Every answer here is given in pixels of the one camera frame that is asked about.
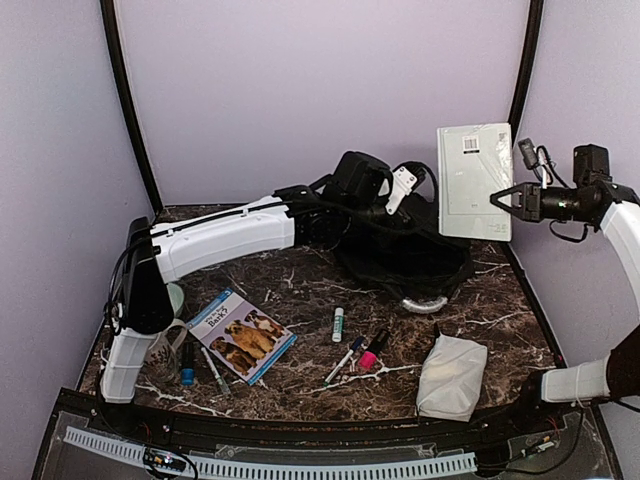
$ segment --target mug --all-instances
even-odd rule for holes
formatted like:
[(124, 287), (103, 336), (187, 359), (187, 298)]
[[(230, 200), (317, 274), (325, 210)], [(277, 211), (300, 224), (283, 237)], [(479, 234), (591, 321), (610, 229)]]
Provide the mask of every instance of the mug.
[[(182, 312), (184, 292), (174, 283), (168, 284), (167, 290), (169, 291), (173, 314), (177, 317)], [(180, 333), (178, 333), (173, 342), (169, 342), (167, 334), (173, 328), (180, 328)], [(158, 334), (156, 341), (149, 347), (144, 357), (145, 374), (151, 377), (153, 382), (175, 383), (178, 381), (180, 377), (178, 349), (184, 342), (188, 331), (186, 323), (179, 318), (175, 318), (168, 328)]]

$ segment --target white pouch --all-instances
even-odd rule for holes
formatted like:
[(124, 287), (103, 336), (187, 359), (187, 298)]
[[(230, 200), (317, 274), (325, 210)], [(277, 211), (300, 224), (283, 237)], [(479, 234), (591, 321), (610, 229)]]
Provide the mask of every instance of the white pouch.
[(480, 398), (486, 364), (487, 347), (440, 335), (422, 366), (418, 414), (468, 422)]

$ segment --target marble table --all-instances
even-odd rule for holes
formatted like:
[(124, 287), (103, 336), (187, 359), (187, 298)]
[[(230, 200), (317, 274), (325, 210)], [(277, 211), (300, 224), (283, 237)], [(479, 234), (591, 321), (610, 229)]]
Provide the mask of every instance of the marble table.
[[(159, 221), (211, 213), (212, 206), (169, 207)], [(196, 349), (196, 384), (163, 385), (143, 369), (136, 403), (169, 410), (231, 418), (281, 421), (359, 421), (415, 415), (422, 362), (433, 345), (433, 325), (442, 333), (475, 340), (489, 350), (477, 408), (516, 399), (523, 380), (536, 369), (553, 368), (553, 355), (500, 245), (474, 243), (476, 275), (437, 314), (403, 310), (387, 293), (358, 284), (330, 252), (312, 248), (256, 254), (193, 273), (179, 282), (185, 292), (181, 318), (193, 318), (218, 293), (231, 287), (286, 325), (295, 344), (254, 386), (220, 364), (231, 387), (224, 396)], [(331, 340), (333, 312), (344, 308), (342, 343)], [(371, 339), (379, 328), (392, 333), (379, 362), (363, 372), (355, 360), (328, 388), (324, 377), (358, 336)], [(101, 332), (80, 391), (93, 393)], [(194, 341), (189, 336), (187, 341)]]

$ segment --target barcode label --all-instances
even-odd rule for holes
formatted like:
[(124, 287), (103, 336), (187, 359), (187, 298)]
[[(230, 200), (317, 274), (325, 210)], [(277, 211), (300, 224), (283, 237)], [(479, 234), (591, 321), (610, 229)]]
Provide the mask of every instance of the barcode label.
[(462, 153), (480, 153), (480, 141), (477, 135), (462, 137)]

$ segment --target black frame edge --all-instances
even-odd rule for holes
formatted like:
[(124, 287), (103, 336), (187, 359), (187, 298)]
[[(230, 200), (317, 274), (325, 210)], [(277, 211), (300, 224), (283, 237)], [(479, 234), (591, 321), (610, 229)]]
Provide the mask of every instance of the black frame edge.
[(111, 58), (113, 77), (116, 82), (118, 97), (120, 97), (122, 114), (127, 125), (129, 139), (131, 140), (131, 146), (133, 147), (133, 153), (136, 157), (140, 175), (142, 175), (147, 196), (149, 197), (153, 211), (158, 215), (163, 209), (162, 199), (160, 198), (160, 191), (158, 190), (158, 185), (151, 170), (151, 163), (149, 162), (149, 156), (144, 146), (140, 124), (138, 123), (138, 117), (133, 104), (133, 96), (131, 94), (131, 88), (129, 87), (129, 79), (122, 54), (120, 35), (118, 33), (114, 0), (100, 0), (100, 6), (102, 9), (104, 33), (107, 39), (109, 57)]
[[(109, 428), (105, 428), (100, 419), (100, 415), (97, 415), (95, 412), (95, 397), (87, 394), (82, 394), (79, 392), (75, 392), (68, 389), (61, 389), (56, 404), (54, 406), (52, 415), (49, 419), (49, 425), (47, 427), (47, 431), (44, 435), (44, 441), (41, 444), (40, 453), (38, 455), (38, 461), (34, 468), (33, 480), (37, 480), (38, 475), (42, 474), (43, 468), (45, 466), (46, 456), (48, 454), (48, 445), (49, 440), (51, 439), (51, 435), (55, 429), (56, 422), (58, 420), (59, 413), (64, 411), (74, 415), (82, 416), (87, 419), (87, 426), (89, 428), (94, 428), (99, 431), (103, 431), (111, 434)], [(198, 452), (214, 452), (217, 448), (217, 445), (222, 444), (233, 444), (233, 445), (245, 445), (245, 446), (255, 446), (261, 447), (265, 446), (263, 444), (264, 434), (259, 433), (258, 435), (247, 435), (246, 433), (242, 433), (246, 424), (253, 424), (253, 421), (237, 421), (236, 419), (225, 419), (219, 417), (205, 417), (203, 418), (201, 415), (195, 414), (187, 414), (180, 412), (168, 412), (165, 410), (158, 410), (150, 407), (141, 407), (135, 406), (133, 407), (136, 410), (137, 415), (143, 415), (145, 421), (149, 425), (157, 425), (160, 428), (160, 425), (170, 425), (170, 432), (162, 435), (162, 439), (158, 438), (160, 441), (160, 445), (166, 446), (176, 451), (180, 451), (183, 453), (188, 453), (190, 451), (198, 451)], [(594, 415), (594, 419), (598, 427), (601, 426), (601, 417), (600, 412), (592, 408), (592, 414)], [(401, 447), (407, 445), (416, 445), (423, 443), (432, 443), (435, 441), (439, 447), (442, 447), (444, 450), (448, 449), (458, 449), (462, 448), (465, 451), (476, 451), (477, 452), (486, 452), (487, 450), (491, 451), (496, 448), (502, 448), (501, 446), (505, 444), (505, 442), (511, 438), (514, 434), (518, 433), (516, 430), (512, 430), (511, 428), (505, 430), (502, 428), (499, 429), (484, 429), (480, 426), (477, 426), (474, 431), (464, 431), (467, 425), (457, 425), (458, 422), (453, 422), (453, 431), (449, 431), (449, 428), (446, 427), (445, 424), (450, 424), (451, 422), (447, 421), (436, 421), (433, 425), (430, 425), (428, 422), (423, 423), (419, 422), (417, 425), (414, 425), (413, 428), (409, 430), (414, 430), (415, 432), (408, 432), (405, 435), (401, 435), (399, 438), (397, 436), (398, 431), (395, 428), (389, 428), (387, 435), (381, 435), (380, 432), (377, 432), (379, 428), (376, 426), (387, 426), (390, 427), (394, 424), (393, 420), (387, 421), (379, 421), (374, 422), (375, 425), (371, 425), (373, 430), (369, 433), (374, 433), (374, 437), (378, 441), (382, 443), (380, 445), (374, 445), (370, 441), (372, 438), (369, 434), (365, 434), (366, 441), (363, 442), (362, 438), (357, 442), (358, 446), (355, 447), (357, 449), (366, 449), (370, 447), (381, 448), (381, 447)], [(442, 428), (438, 428), (438, 423), (443, 423)], [(270, 422), (263, 421), (260, 422), (259, 430), (266, 430), (269, 432), (269, 439), (273, 441), (273, 444), (269, 445), (271, 448), (279, 448), (280, 446), (287, 449), (297, 449), (302, 448), (306, 450), (309, 445), (308, 441), (303, 442), (304, 445), (298, 445), (299, 442), (295, 441), (295, 438), (291, 437), (291, 433), (287, 431), (276, 431), (272, 430), (273, 426), (279, 427), (278, 430), (282, 429), (283, 425), (279, 422)], [(323, 427), (327, 427), (332, 425), (318, 423), (315, 424), (316, 428), (319, 428), (321, 432), (328, 432), (332, 430), (331, 428), (326, 429)], [(342, 438), (342, 435), (345, 431), (352, 431), (353, 427), (349, 422), (346, 425), (340, 426), (340, 432), (336, 432)], [(535, 428), (531, 429), (529, 433), (534, 432), (542, 432), (548, 430), (548, 425), (543, 420), (539, 425)], [(609, 438), (607, 435), (602, 436), (602, 440), (605, 443), (605, 447), (608, 449), (610, 446)], [(135, 440), (140, 443), (144, 443), (144, 440)], [(319, 448), (331, 448), (327, 445), (316, 445)], [(354, 448), (354, 445), (346, 444), (339, 448)], [(612, 465), (612, 471), (614, 475), (616, 475), (616, 479), (622, 478), (619, 473), (619, 466), (616, 462), (615, 455), (611, 456), (613, 453), (612, 450), (607, 450), (606, 454), (610, 460)]]
[(544, 0), (531, 0), (529, 4), (529, 17), (527, 18), (527, 30), (522, 46), (518, 79), (516, 80), (511, 109), (509, 110), (508, 122), (511, 125), (512, 142), (515, 141), (516, 135), (518, 134), (520, 122), (522, 121), (522, 113), (524, 112), (524, 104), (527, 100), (527, 93), (529, 92), (533, 63), (536, 58), (536, 49), (538, 46), (538, 37), (540, 36), (540, 25), (542, 24), (543, 6)]

